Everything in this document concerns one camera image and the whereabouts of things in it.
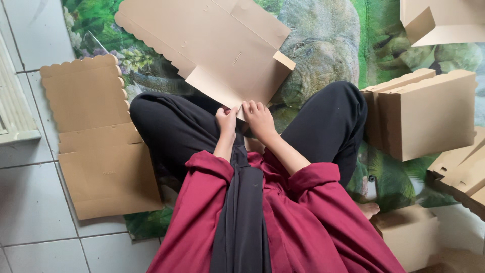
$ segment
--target floor tile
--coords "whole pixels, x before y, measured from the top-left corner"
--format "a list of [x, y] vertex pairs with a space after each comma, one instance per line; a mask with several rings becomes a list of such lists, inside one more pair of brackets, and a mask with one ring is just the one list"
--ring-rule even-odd
[[35, 120], [42, 137], [40, 139], [0, 146], [0, 168], [53, 160], [44, 130], [42, 129], [39, 113], [37, 112], [37, 107], [35, 106], [29, 81], [27, 80], [27, 75], [25, 75], [25, 73], [18, 74], [18, 79], [20, 80], [20, 84], [24, 90], [32, 117]]
[[54, 163], [0, 170], [2, 246], [76, 237]]
[[0, 273], [12, 273], [7, 263], [7, 259], [0, 248]]
[[52, 151], [52, 156], [54, 160], [57, 160], [57, 154], [59, 153], [59, 137], [57, 132], [57, 123], [52, 116], [52, 111], [50, 109], [49, 100], [46, 97], [46, 91], [42, 86], [42, 78], [40, 77], [40, 72], [27, 73], [29, 78], [33, 97], [37, 103], [37, 109], [39, 110], [40, 119], [46, 130], [47, 141], [49, 143], [50, 149]]
[[89, 273], [79, 239], [6, 247], [13, 273]]
[[160, 247], [158, 238], [131, 242], [128, 233], [81, 239], [91, 273], [145, 272]]
[[76, 225], [80, 237], [127, 231], [125, 219], [122, 215], [78, 220], [71, 197], [69, 195], [69, 191], [62, 175], [61, 166], [59, 165], [59, 162], [56, 162], [55, 164], [57, 171], [59, 172], [59, 176], [61, 177], [61, 183], [66, 194], [67, 203], [69, 204], [69, 209], [74, 217], [74, 224]]
[[61, 0], [3, 0], [25, 70], [75, 59]]
[[443, 247], [484, 253], [485, 222], [461, 204], [431, 208], [438, 216], [439, 240]]
[[15, 71], [23, 71], [22, 62], [18, 56], [17, 47], [15, 46], [14, 37], [12, 36], [12, 31], [10, 30], [10, 25], [8, 24], [7, 15], [3, 9], [3, 5], [0, 3], [0, 33], [5, 41], [10, 58], [14, 63]]

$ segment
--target black pants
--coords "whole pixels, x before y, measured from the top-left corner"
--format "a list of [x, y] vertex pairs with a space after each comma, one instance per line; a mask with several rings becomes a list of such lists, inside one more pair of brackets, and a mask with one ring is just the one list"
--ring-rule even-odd
[[[150, 149], [155, 164], [163, 164], [183, 182], [185, 162], [199, 151], [214, 152], [219, 138], [215, 112], [220, 104], [146, 92], [131, 102], [130, 115]], [[311, 96], [281, 137], [310, 162], [333, 162], [346, 186], [356, 168], [364, 135], [367, 105], [349, 82], [335, 82]], [[237, 134], [236, 144], [243, 143]]]

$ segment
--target green rug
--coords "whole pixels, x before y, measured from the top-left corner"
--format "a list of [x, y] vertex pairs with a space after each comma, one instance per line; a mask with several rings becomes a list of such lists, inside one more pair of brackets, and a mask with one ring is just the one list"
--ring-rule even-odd
[[[120, 60], [131, 101], [145, 91], [203, 96], [177, 75], [162, 55], [114, 22], [121, 0], [63, 0], [65, 20], [77, 57], [108, 52]], [[437, 73], [477, 71], [475, 124], [485, 126], [485, 44], [410, 47], [399, 21], [399, 0], [256, 0], [293, 31], [281, 51], [296, 63], [273, 97], [275, 125], [282, 132], [316, 91], [334, 81], [359, 88], [400, 77], [418, 68]], [[427, 167], [438, 155], [399, 162], [367, 146], [360, 147], [357, 169], [347, 187], [359, 202], [376, 201], [382, 211], [421, 204], [454, 204], [448, 195], [424, 184]], [[155, 166], [166, 209], [125, 215], [133, 239], [164, 236], [180, 183]]]

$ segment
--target red shirt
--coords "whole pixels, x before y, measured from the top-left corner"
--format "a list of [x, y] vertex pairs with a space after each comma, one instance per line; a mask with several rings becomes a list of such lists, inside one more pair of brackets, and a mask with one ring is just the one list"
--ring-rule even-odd
[[[273, 273], [396, 272], [404, 269], [340, 180], [333, 163], [313, 163], [289, 176], [266, 149], [248, 153], [263, 171], [263, 213]], [[231, 165], [194, 154], [170, 226], [147, 273], [209, 272], [214, 234]]]

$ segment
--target bare foot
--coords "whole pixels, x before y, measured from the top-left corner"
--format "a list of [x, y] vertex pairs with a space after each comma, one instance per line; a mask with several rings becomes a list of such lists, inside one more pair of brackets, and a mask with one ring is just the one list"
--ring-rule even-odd
[[370, 220], [372, 215], [377, 214], [381, 209], [376, 203], [361, 204], [354, 201], [354, 203], [360, 208], [367, 220]]

